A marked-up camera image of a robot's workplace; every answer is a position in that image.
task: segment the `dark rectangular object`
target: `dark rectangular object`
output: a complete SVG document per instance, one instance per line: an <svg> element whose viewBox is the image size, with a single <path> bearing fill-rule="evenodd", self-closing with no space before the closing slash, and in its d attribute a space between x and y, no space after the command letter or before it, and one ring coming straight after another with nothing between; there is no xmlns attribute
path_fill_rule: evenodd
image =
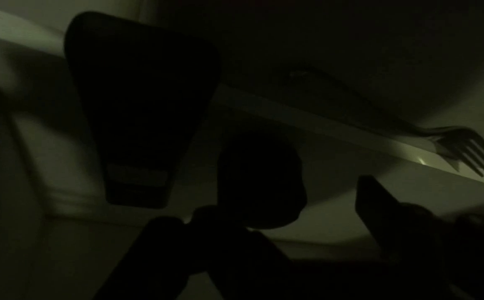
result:
<svg viewBox="0 0 484 300"><path fill-rule="evenodd" d="M217 86L219 54L203 40L95 12L72 21L65 53L107 201L165 207Z"/></svg>

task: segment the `fork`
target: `fork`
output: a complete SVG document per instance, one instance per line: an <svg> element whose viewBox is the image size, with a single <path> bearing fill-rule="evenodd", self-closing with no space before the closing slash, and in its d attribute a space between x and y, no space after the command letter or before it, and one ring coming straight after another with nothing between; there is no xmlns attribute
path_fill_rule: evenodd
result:
<svg viewBox="0 0 484 300"><path fill-rule="evenodd" d="M307 83L310 78L325 80L327 83L333 84L342 92L358 99L362 104L363 110L370 108L371 111L378 113L381 118L387 121L389 129L391 128L392 131L395 131L397 127L400 130L400 133L398 134L412 135L430 140L430 142L433 142L437 148L441 146L446 149L450 155L462 161L477 173L477 175L480 177L484 176L481 172L484 171L484 138L482 138L482 136L480 136L480 134L474 129L464 126L436 128L415 126L386 110L383 110L383 108L375 105L358 91L350 88L348 85L334 78L330 74L313 67L303 66L301 68L290 70L290 72L288 72L287 83L290 85L300 85L302 83ZM374 131L373 127L366 127L365 125L361 125L360 127L362 127L362 129Z"/></svg>

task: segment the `rounded object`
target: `rounded object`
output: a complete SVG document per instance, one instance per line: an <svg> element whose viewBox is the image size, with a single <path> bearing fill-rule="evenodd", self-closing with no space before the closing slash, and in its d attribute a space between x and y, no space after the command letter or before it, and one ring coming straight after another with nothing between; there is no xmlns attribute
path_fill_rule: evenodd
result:
<svg viewBox="0 0 484 300"><path fill-rule="evenodd" d="M219 157L218 207L249 228L286 226L307 203L301 171L301 159L289 145L242 135Z"/></svg>

